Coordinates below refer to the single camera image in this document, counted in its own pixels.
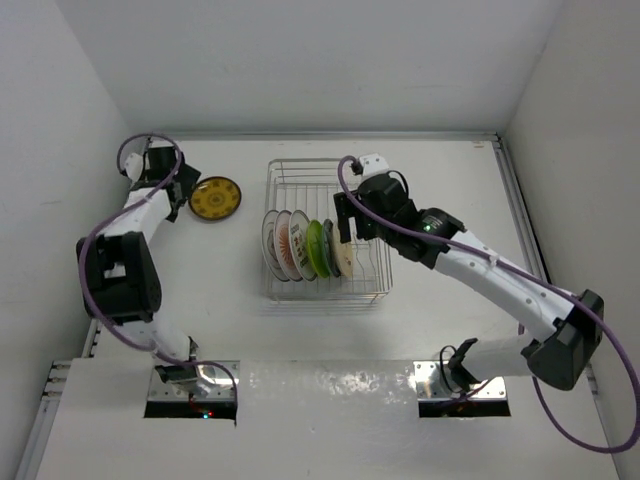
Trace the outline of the beige cream plate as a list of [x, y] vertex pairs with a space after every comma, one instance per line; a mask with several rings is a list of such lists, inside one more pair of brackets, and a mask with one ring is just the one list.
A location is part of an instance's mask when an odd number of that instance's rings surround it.
[[354, 271], [354, 254], [351, 242], [342, 243], [339, 228], [336, 224], [332, 227], [331, 246], [335, 263], [344, 277], [351, 278]]

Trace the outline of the yellow gold patterned plate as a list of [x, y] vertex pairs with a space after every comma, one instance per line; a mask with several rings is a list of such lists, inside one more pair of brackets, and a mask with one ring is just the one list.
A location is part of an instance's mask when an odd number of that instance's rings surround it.
[[200, 220], [217, 222], [233, 215], [242, 201], [239, 185], [230, 178], [211, 176], [199, 181], [188, 205]]

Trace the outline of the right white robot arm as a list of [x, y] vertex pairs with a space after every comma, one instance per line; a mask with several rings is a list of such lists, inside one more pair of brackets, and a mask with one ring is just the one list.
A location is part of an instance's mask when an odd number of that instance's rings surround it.
[[539, 284], [488, 248], [442, 209], [419, 209], [407, 183], [388, 171], [365, 177], [334, 196], [340, 240], [380, 239], [401, 257], [469, 287], [525, 329], [500, 341], [469, 338], [440, 368], [443, 386], [467, 393], [494, 377], [524, 376], [561, 391], [576, 385], [600, 345], [603, 299]]

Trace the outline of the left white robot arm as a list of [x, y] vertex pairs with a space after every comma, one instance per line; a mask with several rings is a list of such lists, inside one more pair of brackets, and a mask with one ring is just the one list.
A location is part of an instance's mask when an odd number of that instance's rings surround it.
[[160, 311], [149, 244], [162, 223], [177, 220], [201, 172], [176, 147], [161, 146], [130, 154], [123, 174], [131, 186], [122, 210], [76, 244], [85, 309], [122, 343], [151, 354], [162, 382], [194, 390], [201, 381], [197, 344]]

